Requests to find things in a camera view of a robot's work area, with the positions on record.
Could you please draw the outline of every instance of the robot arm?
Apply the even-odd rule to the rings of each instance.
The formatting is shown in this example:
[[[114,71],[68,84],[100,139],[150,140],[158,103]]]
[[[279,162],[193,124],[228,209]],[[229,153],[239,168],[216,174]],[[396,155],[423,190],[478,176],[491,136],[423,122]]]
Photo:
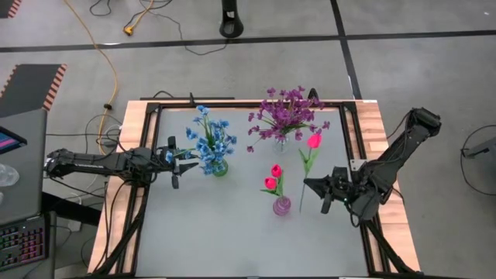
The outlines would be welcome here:
[[[328,213],[333,200],[344,202],[359,220],[371,220],[379,204],[388,201],[396,176],[420,143],[438,134],[440,117],[425,108],[413,108],[406,115],[405,131],[377,159],[363,164],[350,182],[346,167],[334,167],[332,175],[307,178],[303,182],[324,199],[321,213]]]
[[[49,177],[63,177],[74,172],[115,175],[124,181],[133,181],[137,187],[144,187],[150,183],[153,175],[170,171],[173,174],[172,185],[178,188],[177,176],[181,176],[198,163],[178,164],[176,160],[168,163],[165,160],[167,151],[177,152],[174,137],[169,138],[169,146],[157,148],[157,153],[145,147],[107,155],[74,153],[60,149],[48,154],[45,172]]]

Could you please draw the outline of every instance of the green vase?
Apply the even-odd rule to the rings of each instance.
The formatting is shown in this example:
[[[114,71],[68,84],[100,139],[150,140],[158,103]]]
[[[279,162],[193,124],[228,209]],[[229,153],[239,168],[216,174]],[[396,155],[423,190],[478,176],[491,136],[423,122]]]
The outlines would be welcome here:
[[[214,164],[214,169],[217,168],[217,166],[222,165],[224,166],[224,169],[221,171],[214,171],[214,175],[216,177],[222,177],[227,174],[227,170],[229,169],[229,165],[227,164],[226,160],[222,160],[221,163],[215,162]]]

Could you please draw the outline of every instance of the floor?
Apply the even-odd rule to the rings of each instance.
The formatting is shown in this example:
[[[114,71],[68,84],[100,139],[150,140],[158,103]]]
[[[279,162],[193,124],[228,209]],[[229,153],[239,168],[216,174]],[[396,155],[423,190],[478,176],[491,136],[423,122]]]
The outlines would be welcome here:
[[[494,277],[496,200],[464,183],[460,148],[472,131],[494,124],[496,116],[495,2],[240,0],[242,39],[204,56],[169,43],[180,39],[177,26],[157,15],[145,15],[133,36],[122,33],[130,16],[142,9],[138,1],[110,1],[112,14],[102,17],[88,11],[94,2],[71,3],[97,43],[111,48],[105,52],[119,74],[112,113],[117,119],[123,118],[128,100],[159,90],[175,96],[193,92],[262,98],[269,87],[299,84],[316,88],[323,98],[377,99],[389,133],[411,107],[424,106],[441,115],[440,134],[422,144],[399,174],[418,260],[426,274]],[[218,0],[176,0],[154,12],[181,22],[185,40],[207,44],[191,48],[206,52],[223,46],[222,41],[210,40],[222,38],[219,10]],[[94,10],[105,11],[105,1]],[[118,48],[114,43],[128,44]],[[48,117],[50,133],[84,132],[86,122],[102,113],[112,93],[109,66],[91,50],[81,24],[61,0],[23,0],[15,18],[0,19],[0,61],[0,80],[15,64],[68,65]],[[89,132],[97,129],[94,121]],[[468,145],[495,135],[496,131],[485,130]],[[84,151],[83,137],[50,137],[46,144],[46,151],[61,147]],[[93,139],[90,152],[98,152]],[[464,165],[470,182],[496,192],[490,157]],[[86,188],[93,178],[75,174],[66,182]],[[91,189],[102,183],[97,179]],[[61,197],[71,195],[71,190],[48,182],[43,188]],[[66,235],[61,231],[59,240]],[[69,267],[58,270],[57,277],[84,273],[81,246],[94,235],[95,228],[87,226],[73,233],[57,257],[58,267]],[[90,240],[86,259],[91,246]]]

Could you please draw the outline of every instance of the rgb keyboard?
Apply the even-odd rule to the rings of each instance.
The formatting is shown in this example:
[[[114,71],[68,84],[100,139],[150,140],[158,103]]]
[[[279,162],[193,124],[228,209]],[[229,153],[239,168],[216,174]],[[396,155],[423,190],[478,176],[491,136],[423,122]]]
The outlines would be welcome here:
[[[48,256],[47,217],[0,226],[0,271],[43,260]]]

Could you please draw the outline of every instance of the red tulip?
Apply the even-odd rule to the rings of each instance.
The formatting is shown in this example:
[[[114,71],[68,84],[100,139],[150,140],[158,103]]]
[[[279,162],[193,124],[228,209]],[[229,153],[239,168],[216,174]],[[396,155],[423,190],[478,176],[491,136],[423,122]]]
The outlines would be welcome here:
[[[277,182],[275,179],[273,179],[272,177],[265,178],[265,187],[267,187],[267,189],[274,190],[276,186],[277,186]]]
[[[272,172],[272,176],[275,178],[279,178],[282,175],[282,169],[281,167],[279,167],[278,164],[272,166],[272,169],[270,169],[270,171]]]
[[[315,148],[319,148],[321,142],[322,142],[322,136],[316,133],[313,136],[310,136],[310,138],[307,141],[307,145],[308,147],[315,149]]]

